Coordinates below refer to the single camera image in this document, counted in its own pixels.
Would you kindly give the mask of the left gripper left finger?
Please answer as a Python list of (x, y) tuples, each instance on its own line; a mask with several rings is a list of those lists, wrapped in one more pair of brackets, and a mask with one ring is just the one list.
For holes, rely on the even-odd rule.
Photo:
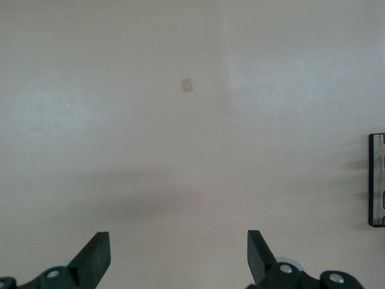
[(27, 288), (96, 288), (111, 264), (108, 232), (98, 232), (66, 266), (45, 270)]

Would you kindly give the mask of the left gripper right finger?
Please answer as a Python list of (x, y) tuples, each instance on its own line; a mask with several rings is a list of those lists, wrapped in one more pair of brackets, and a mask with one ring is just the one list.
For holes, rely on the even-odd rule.
[(258, 230), (247, 233), (247, 262), (254, 280), (248, 288), (306, 287), (299, 263), (288, 258), (276, 258)]

